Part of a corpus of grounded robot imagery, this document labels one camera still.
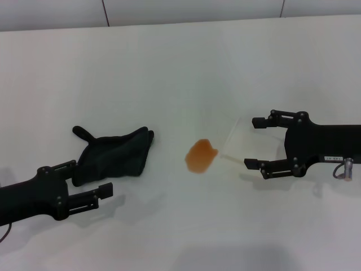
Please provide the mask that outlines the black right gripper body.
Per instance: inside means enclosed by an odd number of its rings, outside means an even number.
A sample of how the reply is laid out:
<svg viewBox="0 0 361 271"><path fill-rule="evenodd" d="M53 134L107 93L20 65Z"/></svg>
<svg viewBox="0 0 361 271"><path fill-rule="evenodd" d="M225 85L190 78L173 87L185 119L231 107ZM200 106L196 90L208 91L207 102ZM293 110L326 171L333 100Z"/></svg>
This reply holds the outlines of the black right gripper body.
<svg viewBox="0 0 361 271"><path fill-rule="evenodd" d="M319 125L308 113L299 112L296 123L287 128L287 159L297 159L296 177L303 177L316 163L339 163L340 177L351 177L354 164L360 164L360 125Z"/></svg>

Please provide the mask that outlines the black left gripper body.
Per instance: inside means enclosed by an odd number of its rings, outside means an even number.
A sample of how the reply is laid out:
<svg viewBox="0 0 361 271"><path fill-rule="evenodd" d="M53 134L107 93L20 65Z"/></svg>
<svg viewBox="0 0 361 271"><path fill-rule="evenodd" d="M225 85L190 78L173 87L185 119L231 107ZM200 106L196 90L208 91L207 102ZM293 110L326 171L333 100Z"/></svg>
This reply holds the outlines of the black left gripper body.
<svg viewBox="0 0 361 271"><path fill-rule="evenodd" d="M69 216L66 173L40 168L35 177L1 188L1 221L20 221L48 215L56 221Z"/></svg>

